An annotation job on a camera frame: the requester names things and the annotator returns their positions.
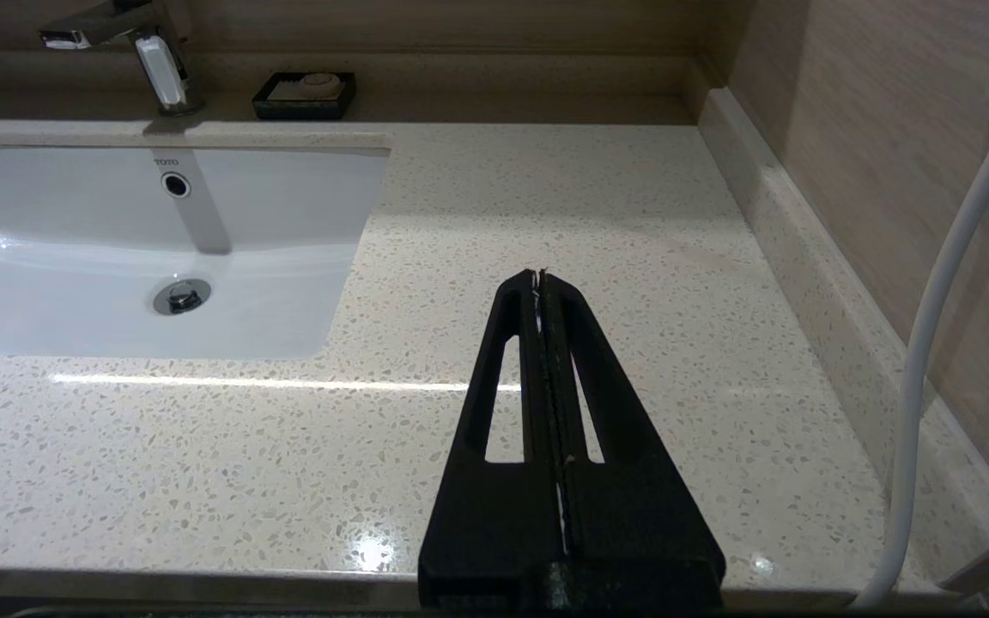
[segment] sink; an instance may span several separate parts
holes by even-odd
[[[0,148],[0,354],[314,355],[387,156]]]

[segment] faucet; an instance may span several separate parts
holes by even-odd
[[[87,50],[122,34],[132,40],[164,116],[204,107],[182,63],[180,40],[164,0],[106,0],[39,29],[44,47]]]

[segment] hose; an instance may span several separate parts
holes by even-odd
[[[949,298],[956,271],[964,259],[968,243],[989,206],[989,151],[964,197],[949,235],[941,245],[937,262],[930,271],[914,327],[907,344],[907,360],[899,391],[899,431],[895,435],[895,470],[891,484],[891,510],[884,535],[883,554],[876,574],[849,607],[867,608],[877,605],[891,592],[907,558],[911,517],[914,515],[914,483],[918,472],[918,433],[922,422],[922,394],[925,386],[926,364],[933,347],[934,332],[941,310]]]

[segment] countertop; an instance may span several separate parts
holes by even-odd
[[[694,126],[171,129],[0,120],[0,144],[389,148],[329,341],[306,360],[0,356],[0,570],[413,576],[495,289],[549,269],[592,305],[727,590],[871,576],[875,472]],[[900,590],[935,588],[910,560]]]

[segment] soap dish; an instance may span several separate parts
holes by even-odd
[[[275,73],[254,95],[254,113],[262,120],[340,120],[357,94],[357,79],[352,73],[335,73],[342,81],[342,90],[323,99],[271,99],[279,83],[299,82],[311,73]]]

